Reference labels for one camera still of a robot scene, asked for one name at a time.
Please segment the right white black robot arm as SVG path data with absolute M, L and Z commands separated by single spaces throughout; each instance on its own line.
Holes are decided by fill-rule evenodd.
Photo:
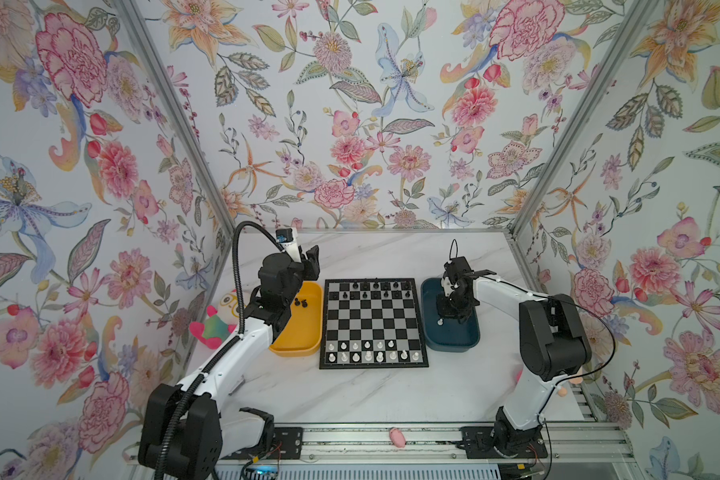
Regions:
M 467 319 L 487 303 L 517 321 L 523 370 L 496 413 L 491 447 L 505 457 L 541 437 L 542 414 L 563 383 L 579 374 L 592 350 L 577 305 L 565 294 L 547 295 L 514 285 L 490 270 L 474 270 L 463 256 L 444 264 L 442 318 Z

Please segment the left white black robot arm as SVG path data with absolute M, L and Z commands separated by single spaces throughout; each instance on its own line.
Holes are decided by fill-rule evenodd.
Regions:
M 286 329 L 304 282 L 319 277 L 319 249 L 302 249 L 292 227 L 266 232 L 276 248 L 258 271 L 259 285 L 239 300 L 239 323 L 213 355 L 174 385 L 160 384 L 148 398 L 138 462 L 156 479 L 208 479 L 219 459 L 239 451 L 273 451 L 272 415 L 250 407 L 224 416 L 230 394 L 246 370 Z

